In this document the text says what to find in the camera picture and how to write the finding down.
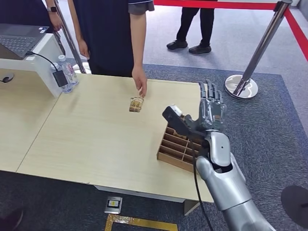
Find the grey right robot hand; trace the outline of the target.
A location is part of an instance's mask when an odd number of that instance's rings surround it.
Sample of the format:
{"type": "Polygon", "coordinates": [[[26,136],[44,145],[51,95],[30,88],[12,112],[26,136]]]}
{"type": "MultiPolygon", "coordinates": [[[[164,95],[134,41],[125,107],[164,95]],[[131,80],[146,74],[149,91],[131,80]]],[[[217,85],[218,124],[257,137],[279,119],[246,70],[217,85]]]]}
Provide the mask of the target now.
{"type": "Polygon", "coordinates": [[[217,130],[223,132],[226,106],[223,103],[222,93],[215,84],[209,80],[199,82],[200,87],[200,102],[199,118],[193,120],[189,114],[184,117],[184,122],[192,130],[205,132],[217,130]]]}

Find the person's right hand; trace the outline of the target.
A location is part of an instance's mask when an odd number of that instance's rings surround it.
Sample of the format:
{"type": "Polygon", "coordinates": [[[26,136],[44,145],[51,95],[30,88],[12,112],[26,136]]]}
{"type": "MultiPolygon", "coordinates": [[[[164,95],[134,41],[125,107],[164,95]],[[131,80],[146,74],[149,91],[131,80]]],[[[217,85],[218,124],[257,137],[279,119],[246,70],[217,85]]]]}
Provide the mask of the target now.
{"type": "Polygon", "coordinates": [[[87,44],[83,39],[79,39],[78,41],[79,49],[81,55],[90,59],[90,54],[87,44]]]}

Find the person's left hand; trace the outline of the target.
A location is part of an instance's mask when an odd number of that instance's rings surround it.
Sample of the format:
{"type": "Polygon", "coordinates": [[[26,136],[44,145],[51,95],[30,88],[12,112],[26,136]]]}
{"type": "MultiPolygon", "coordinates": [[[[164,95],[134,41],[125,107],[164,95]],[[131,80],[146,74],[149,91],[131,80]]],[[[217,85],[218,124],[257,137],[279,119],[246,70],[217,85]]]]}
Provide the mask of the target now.
{"type": "Polygon", "coordinates": [[[48,14],[55,31],[60,31],[62,28],[63,22],[57,12],[48,12],[48,14]]]}
{"type": "Polygon", "coordinates": [[[132,70],[132,78],[134,79],[137,90],[140,97],[145,97],[147,91],[147,78],[141,66],[134,66],[132,70]]]}

